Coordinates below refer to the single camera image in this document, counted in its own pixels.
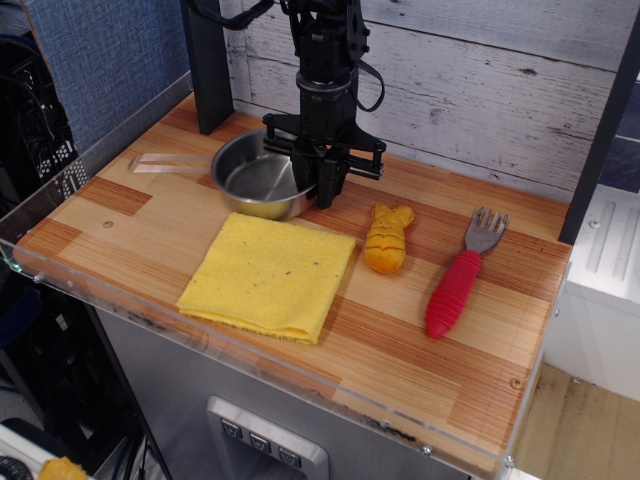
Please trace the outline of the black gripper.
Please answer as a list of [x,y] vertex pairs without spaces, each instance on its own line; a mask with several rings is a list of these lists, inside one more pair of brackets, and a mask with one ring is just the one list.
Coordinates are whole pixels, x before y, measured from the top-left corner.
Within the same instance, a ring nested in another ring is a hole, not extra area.
[[299,192],[318,186],[320,209],[331,207],[341,193],[346,174],[378,179],[383,173],[386,144],[356,123],[361,104],[358,81],[319,83],[296,81],[300,112],[267,114],[265,145],[287,154]]

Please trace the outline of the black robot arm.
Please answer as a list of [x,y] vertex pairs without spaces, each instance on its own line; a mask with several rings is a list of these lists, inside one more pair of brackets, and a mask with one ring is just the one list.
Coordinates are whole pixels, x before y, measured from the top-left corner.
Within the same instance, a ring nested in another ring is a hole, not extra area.
[[357,1],[284,1],[295,54],[298,114],[267,114],[265,146],[289,157],[296,185],[310,189],[321,209],[340,195],[348,174],[377,180],[385,143],[356,122],[363,104],[359,74],[378,72],[363,61],[370,31]]

